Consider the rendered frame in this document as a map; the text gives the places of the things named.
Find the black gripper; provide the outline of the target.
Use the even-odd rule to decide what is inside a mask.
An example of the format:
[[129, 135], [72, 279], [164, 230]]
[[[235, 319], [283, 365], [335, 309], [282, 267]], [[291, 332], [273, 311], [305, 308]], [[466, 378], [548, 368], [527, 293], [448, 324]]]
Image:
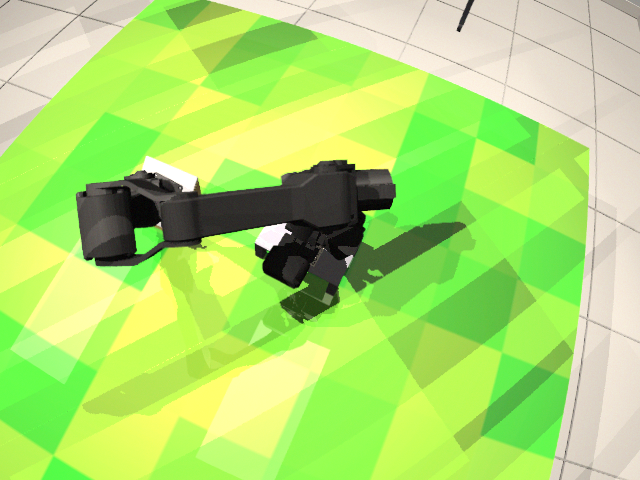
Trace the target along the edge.
[[273, 245], [262, 262], [263, 274], [296, 289], [301, 285], [310, 264], [320, 249], [308, 243], [314, 229], [286, 223], [284, 233], [278, 245]]

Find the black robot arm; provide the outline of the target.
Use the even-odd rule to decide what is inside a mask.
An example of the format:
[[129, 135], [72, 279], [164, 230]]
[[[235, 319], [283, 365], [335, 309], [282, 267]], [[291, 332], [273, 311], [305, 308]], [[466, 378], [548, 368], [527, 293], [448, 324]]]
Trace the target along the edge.
[[[101, 267], [135, 266], [164, 248], [291, 223], [313, 228], [308, 243], [343, 260], [364, 237], [362, 211], [390, 209], [396, 199], [389, 168], [356, 170], [348, 159], [319, 161], [280, 180], [278, 186], [198, 194], [182, 192], [183, 185], [158, 172], [138, 170], [124, 180], [85, 184], [86, 191], [75, 194], [83, 258]], [[164, 241], [135, 254], [134, 229], [159, 222]]]

